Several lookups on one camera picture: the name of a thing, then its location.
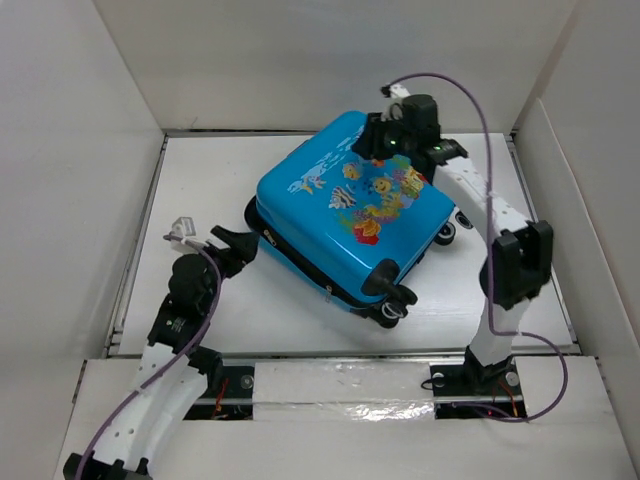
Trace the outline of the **blue hard-shell suitcase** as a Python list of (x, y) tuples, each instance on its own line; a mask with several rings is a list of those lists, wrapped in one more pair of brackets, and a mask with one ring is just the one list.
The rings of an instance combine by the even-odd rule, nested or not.
[(355, 154), (365, 122), (348, 111), (304, 141), (259, 180), (244, 217), (327, 301), (391, 329), (418, 301), (403, 279), (455, 239), (454, 204), (409, 159)]

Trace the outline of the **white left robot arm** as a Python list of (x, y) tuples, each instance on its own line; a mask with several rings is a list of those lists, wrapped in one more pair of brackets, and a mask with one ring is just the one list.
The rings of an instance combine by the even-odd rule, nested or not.
[(178, 231), (165, 240), (188, 248), (171, 267), (168, 291), (147, 336), (126, 395), (81, 453), (69, 455), (66, 479), (150, 479), (170, 435), (201, 396), (225, 391), (219, 352), (202, 346), (225, 280), (258, 251), (256, 232), (212, 229), (217, 247)]

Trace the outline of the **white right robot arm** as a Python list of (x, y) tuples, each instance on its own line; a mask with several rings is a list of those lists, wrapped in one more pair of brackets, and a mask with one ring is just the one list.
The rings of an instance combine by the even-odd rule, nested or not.
[(457, 141), (442, 137), (438, 106), (431, 96), (411, 95), (400, 85), (385, 88), (384, 95), (390, 105), (368, 114), (353, 151), (365, 160), (408, 158), (453, 201), (486, 244), (487, 258), (479, 274), (485, 305), (461, 371), (467, 389), (484, 393), (507, 370), (521, 319), (550, 280), (553, 229), (494, 194), (491, 176), (477, 170)]

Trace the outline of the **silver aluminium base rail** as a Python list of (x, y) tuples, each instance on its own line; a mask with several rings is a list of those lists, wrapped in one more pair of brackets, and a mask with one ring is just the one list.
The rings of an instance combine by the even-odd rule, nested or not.
[(473, 418), (498, 411), (531, 416), (549, 406), (562, 382), (560, 403), (543, 416), (545, 423), (591, 421), (611, 411), (599, 370), (592, 358), (569, 356), (569, 375), (551, 356), (515, 360), (517, 379), (502, 381), (473, 397), (446, 396), (432, 387), (447, 371), (457, 371), (460, 357), (225, 359), (230, 384), (226, 405), (252, 411), (256, 420), (308, 416), (313, 421), (391, 421)]

